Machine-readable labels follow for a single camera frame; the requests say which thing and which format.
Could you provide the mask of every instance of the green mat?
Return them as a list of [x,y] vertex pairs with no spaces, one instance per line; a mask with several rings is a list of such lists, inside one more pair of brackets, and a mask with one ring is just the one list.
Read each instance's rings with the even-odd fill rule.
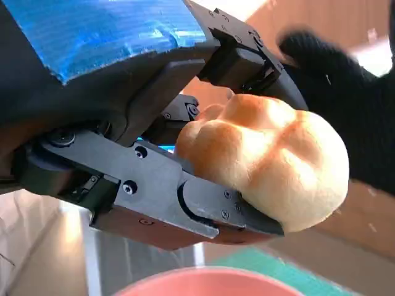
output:
[[247,248],[210,265],[246,269],[277,279],[306,296],[349,296],[352,294],[331,282],[314,276],[255,248]]

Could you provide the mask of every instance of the black glove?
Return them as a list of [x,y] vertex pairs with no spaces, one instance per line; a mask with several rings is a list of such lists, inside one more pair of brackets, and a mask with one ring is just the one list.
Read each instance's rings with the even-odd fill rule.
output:
[[[391,2],[390,43],[395,51],[395,0]],[[286,69],[309,110],[342,137],[350,177],[395,195],[395,69],[378,78],[338,47],[309,31],[292,31],[279,48],[298,68]]]

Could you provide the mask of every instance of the screw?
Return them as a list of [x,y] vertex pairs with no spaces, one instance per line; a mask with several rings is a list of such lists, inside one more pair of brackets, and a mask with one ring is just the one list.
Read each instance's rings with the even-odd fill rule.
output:
[[60,129],[49,135],[48,141],[55,147],[68,147],[75,141],[75,134],[69,130]]
[[260,38],[254,37],[254,41],[259,47],[263,47],[264,46],[264,44],[262,43],[262,40],[260,40]]
[[255,33],[255,35],[257,35],[258,38],[260,39],[260,35],[259,35],[258,31],[257,31],[257,30],[254,30],[254,33]]
[[133,181],[125,181],[122,185],[122,188],[123,191],[125,191],[125,193],[128,195],[132,195],[137,192],[137,184]]
[[148,220],[145,220],[145,219],[140,219],[139,223],[142,224],[142,225],[147,225],[147,226],[150,226],[150,225],[154,224],[154,222],[148,221]]
[[222,210],[221,214],[222,218],[224,218],[225,220],[229,219],[229,213],[227,211]]
[[128,184],[124,184],[122,186],[123,191],[125,191],[127,194],[132,195],[133,194],[133,190],[131,190],[131,187]]
[[192,114],[192,115],[197,115],[197,114],[199,114],[199,111],[197,110],[197,108],[196,108],[195,105],[188,104],[187,110],[188,110],[188,112],[189,112],[190,114]]
[[241,207],[240,207],[240,205],[239,205],[239,203],[235,203],[235,210],[238,212],[238,213],[241,213]]
[[138,158],[146,158],[148,152],[147,149],[145,149],[143,146],[138,146],[135,148],[135,154],[137,155]]

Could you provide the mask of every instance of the golden brown crust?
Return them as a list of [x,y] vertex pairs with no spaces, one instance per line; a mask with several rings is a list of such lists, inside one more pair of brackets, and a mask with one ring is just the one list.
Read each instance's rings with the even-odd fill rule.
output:
[[323,118],[277,99],[242,94],[210,106],[185,126],[176,152],[196,176],[239,190],[285,231],[321,222],[347,193],[341,138]]

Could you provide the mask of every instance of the wooden wall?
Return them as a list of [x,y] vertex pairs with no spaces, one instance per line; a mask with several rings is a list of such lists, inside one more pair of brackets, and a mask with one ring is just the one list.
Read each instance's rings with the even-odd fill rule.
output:
[[[278,35],[290,27],[309,27],[345,50],[388,34],[389,0],[268,0],[247,21],[260,33],[265,45],[279,55]],[[184,91],[196,96],[201,108],[224,104],[227,90],[198,80]],[[344,205],[316,227],[353,244],[395,258],[395,198],[351,182]]]

